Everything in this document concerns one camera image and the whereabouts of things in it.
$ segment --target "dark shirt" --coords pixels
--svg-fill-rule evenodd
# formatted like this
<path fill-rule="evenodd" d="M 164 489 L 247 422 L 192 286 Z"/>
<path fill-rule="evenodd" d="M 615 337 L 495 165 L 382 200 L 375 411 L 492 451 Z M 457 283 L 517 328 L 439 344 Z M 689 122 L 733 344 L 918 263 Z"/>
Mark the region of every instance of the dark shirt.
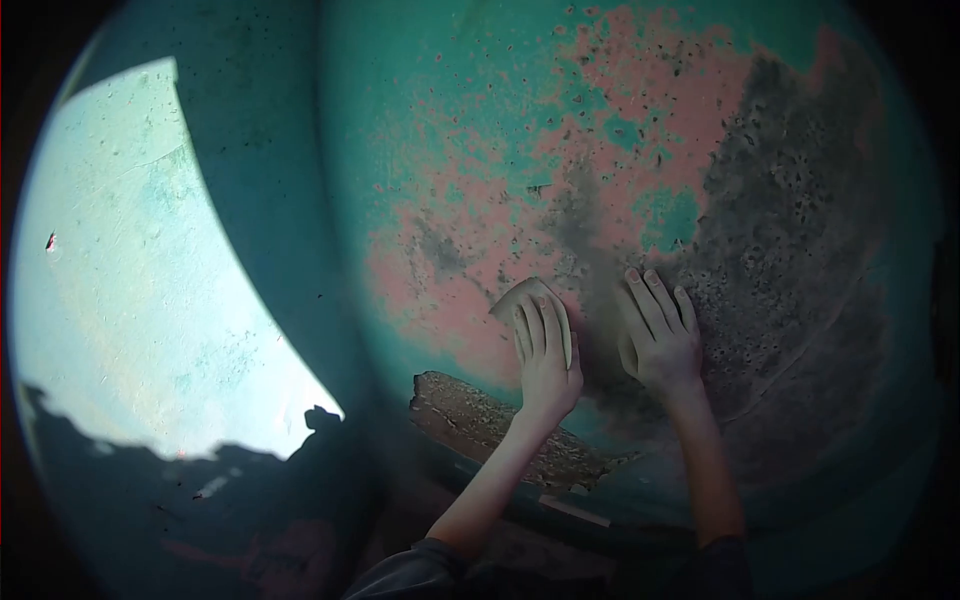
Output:
<path fill-rule="evenodd" d="M 418 541 L 363 574 L 344 600 L 610 598 L 603 578 L 549 580 L 535 573 L 469 563 L 440 540 Z M 697 552 L 664 590 L 664 598 L 754 597 L 747 553 L 740 538 L 714 540 Z"/>

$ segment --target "rust spot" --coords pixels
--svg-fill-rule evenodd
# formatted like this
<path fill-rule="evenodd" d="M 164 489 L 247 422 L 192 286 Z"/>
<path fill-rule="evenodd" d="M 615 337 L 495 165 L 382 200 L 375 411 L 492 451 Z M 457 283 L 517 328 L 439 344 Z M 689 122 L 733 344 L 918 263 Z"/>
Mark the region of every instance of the rust spot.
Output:
<path fill-rule="evenodd" d="M 441 372 L 414 377 L 410 421 L 430 439 L 485 463 L 500 444 L 516 408 Z M 612 469 L 639 453 L 602 453 L 558 427 L 527 469 L 523 480 L 544 492 L 566 492 L 574 485 L 590 490 Z"/>

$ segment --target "hand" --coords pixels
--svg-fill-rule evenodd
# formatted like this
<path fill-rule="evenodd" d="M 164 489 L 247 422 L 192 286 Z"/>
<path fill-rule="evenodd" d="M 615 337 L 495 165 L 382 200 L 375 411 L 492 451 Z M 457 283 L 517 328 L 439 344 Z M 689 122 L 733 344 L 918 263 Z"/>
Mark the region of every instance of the hand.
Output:
<path fill-rule="evenodd" d="M 668 409 L 684 397 L 701 396 L 700 329 L 690 297 L 684 288 L 674 289 L 678 312 L 656 271 L 641 280 L 631 268 L 625 278 L 630 292 L 622 286 L 614 290 L 626 324 L 617 341 L 624 370 Z"/>
<path fill-rule="evenodd" d="M 573 410 L 584 385 L 580 371 L 577 334 L 570 332 L 570 369 L 566 368 L 564 340 L 560 320 L 553 302 L 543 296 L 534 299 L 524 295 L 514 307 L 514 343 L 520 359 L 520 382 L 523 388 L 521 413 L 531 415 L 549 431 Z"/>

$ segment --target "teal painted surface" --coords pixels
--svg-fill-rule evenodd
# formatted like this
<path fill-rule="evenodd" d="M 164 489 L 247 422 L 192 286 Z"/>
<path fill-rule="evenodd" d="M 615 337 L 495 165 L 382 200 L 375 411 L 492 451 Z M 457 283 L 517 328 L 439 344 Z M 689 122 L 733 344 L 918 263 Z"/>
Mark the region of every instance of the teal painted surface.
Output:
<path fill-rule="evenodd" d="M 535 160 L 533 163 L 528 160 L 524 153 L 531 150 L 536 138 L 525 133 L 523 127 L 526 123 L 536 121 L 538 127 L 542 127 L 541 131 L 546 132 L 543 135 L 547 136 L 557 131 L 559 124 L 556 120 L 553 124 L 546 124 L 547 119 L 557 112 L 538 102 L 536 94 L 524 98 L 521 89 L 524 85 L 530 85 L 533 89 L 550 89 L 549 86 L 556 81 L 538 63 L 538 60 L 544 60 L 543 53 L 548 51 L 538 46 L 536 40 L 540 38 L 545 45 L 557 42 L 556 38 L 560 37 L 561 42 L 569 43 L 569 32 L 577 23 L 588 19 L 582 12 L 584 8 L 579 6 L 574 14 L 567 15 L 564 13 L 567 6 L 559 2 L 523 7 L 465 2 L 435 11 L 431 6 L 404 7 L 401 10 L 390 3 L 370 3 L 363 9 L 331 5 L 324 11 L 324 23 L 329 25 L 322 26 L 324 51 L 321 52 L 320 110 L 322 129 L 326 134 L 324 141 L 329 140 L 324 146 L 327 159 L 325 167 L 331 175 L 336 174 L 327 182 L 328 197 L 335 203 L 338 224 L 345 233 L 343 239 L 348 273 L 354 277 L 353 284 L 358 290 L 365 290 L 374 296 L 368 304 L 370 310 L 364 311 L 361 321 L 369 346 L 377 348 L 373 360 L 398 403 L 407 401 L 414 374 L 438 370 L 463 378 L 514 405 L 518 404 L 515 379 L 503 380 L 465 366 L 456 356 L 456 344 L 420 335 L 416 323 L 410 324 L 409 319 L 415 314 L 409 310 L 402 313 L 402 319 L 394 320 L 388 316 L 390 311 L 386 300 L 378 296 L 382 292 L 371 285 L 370 233 L 383 230 L 389 235 L 402 229 L 399 208 L 409 203 L 416 209 L 420 202 L 417 198 L 425 198 L 425 190 L 403 191 L 429 177 L 424 173 L 425 169 L 420 172 L 410 170 L 411 165 L 418 163 L 408 159 L 408 152 L 421 152 L 429 156 L 435 152 L 436 164 L 440 169 L 439 165 L 444 160 L 442 152 L 438 150 L 442 148 L 439 138 L 442 128 L 427 128 L 425 137 L 421 138 L 415 124 L 427 122 L 420 118 L 418 101 L 441 94 L 445 98 L 460 98 L 468 92 L 489 96 L 497 89 L 506 94 L 506 98 L 491 103 L 491 108 L 469 111 L 462 118 L 480 132 L 481 139 L 491 140 L 492 147 L 497 150 L 519 148 L 519 157 L 511 156 L 508 159 L 505 156 L 504 164 L 484 156 L 483 150 L 478 149 L 471 156 L 477 157 L 479 166 L 474 164 L 470 169 L 483 181 L 505 179 L 507 193 L 522 198 L 530 206 L 544 206 L 536 198 L 531 198 L 527 190 L 531 185 L 550 182 L 550 179 L 545 179 L 549 174 L 544 169 L 555 165 L 536 164 Z M 599 10 L 602 12 L 616 6 L 617 3 L 601 5 Z M 719 24 L 729 33 L 729 40 L 737 53 L 748 56 L 757 49 L 763 49 L 801 73 L 813 68 L 816 35 L 818 29 L 826 25 L 865 45 L 881 80 L 881 97 L 886 114 L 913 115 L 889 65 L 851 16 L 831 3 L 788 3 L 778 5 L 774 11 L 769 7 L 761 9 L 756 3 L 749 2 L 695 4 L 694 12 L 687 12 L 686 5 L 680 4 L 651 3 L 648 6 L 637 3 L 633 6 L 640 14 L 643 14 L 644 8 L 675 8 L 680 16 L 676 25 L 680 31 L 702 34 L 710 31 L 710 26 Z M 351 26 L 339 28 L 333 25 L 345 22 L 351 23 Z M 566 26 L 567 34 L 557 34 L 554 31 L 557 25 Z M 410 31 L 423 33 L 411 40 L 406 33 Z M 350 62 L 340 60 L 340 56 L 349 56 Z M 529 68 L 531 64 L 539 68 Z M 573 60 L 561 60 L 557 64 L 565 69 L 576 69 L 578 66 Z M 510 79 L 510 85 L 506 85 L 501 74 Z M 517 78 L 526 80 L 526 83 L 517 84 Z M 486 82 L 491 83 L 492 87 L 484 91 L 482 86 Z M 478 85 L 481 86 L 479 92 L 476 90 Z M 589 119 L 592 112 L 609 106 L 596 89 L 572 87 L 569 95 L 575 93 L 583 96 L 583 102 L 576 108 L 587 112 L 584 119 Z M 468 104 L 473 102 L 472 96 L 468 98 L 459 104 L 448 104 L 468 108 Z M 405 116 L 411 112 L 414 113 L 413 117 Z M 447 116 L 452 114 L 453 111 L 449 110 Z M 770 492 L 769 496 L 755 497 L 758 523 L 776 523 L 783 519 L 791 521 L 808 515 L 810 511 L 815 512 L 816 509 L 809 508 L 809 502 L 814 497 L 823 498 L 826 503 L 840 501 L 848 495 L 849 488 L 838 488 L 835 484 L 850 476 L 848 469 L 851 463 L 847 461 L 860 454 L 862 448 L 873 447 L 879 440 L 897 440 L 893 447 L 888 445 L 889 449 L 868 467 L 854 470 L 859 473 L 855 478 L 862 476 L 862 481 L 866 482 L 898 463 L 904 452 L 916 447 L 932 431 L 936 419 L 935 400 L 918 407 L 909 401 L 913 395 L 907 392 L 909 389 L 923 390 L 922 396 L 929 398 L 938 398 L 941 394 L 932 378 L 930 344 L 924 325 L 933 242 L 940 236 L 940 227 L 937 225 L 940 209 L 935 201 L 938 193 L 934 185 L 935 178 L 930 173 L 932 161 L 921 129 L 913 126 L 913 120 L 914 117 L 910 116 L 904 120 L 889 119 L 885 122 L 887 139 L 884 141 L 887 145 L 884 147 L 889 148 L 889 155 L 884 160 L 891 165 L 904 162 L 922 164 L 923 167 L 914 173 L 926 175 L 897 177 L 894 216 L 891 219 L 891 223 L 896 225 L 889 231 L 883 248 L 875 254 L 871 268 L 871 276 L 880 277 L 887 284 L 886 313 L 891 324 L 896 322 L 891 326 L 889 341 L 892 350 L 888 358 L 890 370 L 884 371 L 888 377 L 886 381 L 878 382 L 879 392 L 872 405 L 876 411 L 874 420 L 870 426 L 859 430 L 849 444 L 831 449 L 836 459 L 832 463 L 835 468 L 831 468 L 831 462 L 827 461 L 824 472 L 807 474 L 813 477 L 810 481 L 814 483 L 787 485 L 781 491 Z M 610 135 L 610 130 L 619 129 L 614 119 L 607 122 L 606 128 L 607 135 Z M 618 138 L 615 141 L 617 144 L 628 144 L 630 138 Z M 452 145 L 455 149 L 461 148 L 459 140 L 452 142 Z M 664 159 L 669 162 L 671 158 L 665 156 Z M 424 162 L 432 164 L 430 159 Z M 381 193 L 375 188 L 376 185 L 383 190 L 392 186 L 396 192 L 393 195 Z M 683 200 L 683 192 L 673 193 Z M 660 229 L 652 228 L 641 236 L 641 244 L 646 251 L 651 249 L 655 240 L 690 237 L 689 222 L 694 216 L 689 210 L 691 203 L 683 200 L 669 207 L 659 207 L 659 198 L 663 194 L 662 189 L 650 191 L 646 196 L 637 194 L 640 202 L 643 198 L 649 198 L 651 202 L 637 206 L 636 212 L 649 210 L 660 218 L 665 216 Z M 424 206 L 433 206 L 429 198 L 422 203 Z M 515 224 L 516 221 L 515 210 L 509 222 Z M 504 244 L 511 251 L 516 249 L 515 245 L 506 241 Z M 658 246 L 657 250 L 665 253 L 670 252 L 671 248 Z M 530 271 L 530 275 L 539 275 L 536 266 Z M 479 306 L 470 316 L 472 320 L 482 320 L 483 317 Z M 906 421 L 903 420 L 905 416 L 909 417 Z M 615 450 L 637 448 L 634 444 L 624 444 L 623 440 L 609 435 L 605 422 L 606 419 L 598 414 L 590 402 L 582 402 L 564 421 L 564 427 L 597 447 Z M 904 430 L 897 431 L 894 423 L 900 423 Z M 650 490 L 636 483 L 641 478 L 651 478 L 652 474 L 662 475 L 665 468 L 668 467 L 658 465 L 656 461 L 646 468 L 626 466 L 622 473 L 611 477 L 609 489 L 603 493 L 598 490 L 598 493 L 605 495 L 610 502 L 621 505 L 621 508 L 623 504 L 628 504 L 632 509 L 643 512 L 648 509 L 648 502 L 665 502 L 677 507 L 678 515 L 682 514 L 685 503 L 682 481 L 668 490 Z M 824 490 L 835 491 L 836 499 L 827 500 Z M 784 502 L 788 495 L 796 500 Z"/>
<path fill-rule="evenodd" d="M 12 369 L 49 497 L 111 597 L 336 595 L 374 516 L 315 26 L 311 2 L 130 2 L 37 144 Z M 315 405 L 340 416 L 311 424 Z"/>

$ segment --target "person's right hand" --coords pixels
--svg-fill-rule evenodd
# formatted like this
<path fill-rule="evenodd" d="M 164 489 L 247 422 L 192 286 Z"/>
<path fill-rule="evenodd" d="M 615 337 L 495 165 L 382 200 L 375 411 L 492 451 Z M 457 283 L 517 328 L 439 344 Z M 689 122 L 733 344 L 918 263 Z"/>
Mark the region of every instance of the person's right hand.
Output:
<path fill-rule="evenodd" d="M 678 311 L 656 271 L 641 279 L 631 268 L 625 279 L 630 292 L 614 289 L 626 325 L 617 340 L 623 369 L 664 404 L 702 392 L 700 329 L 684 288 L 674 290 Z"/>

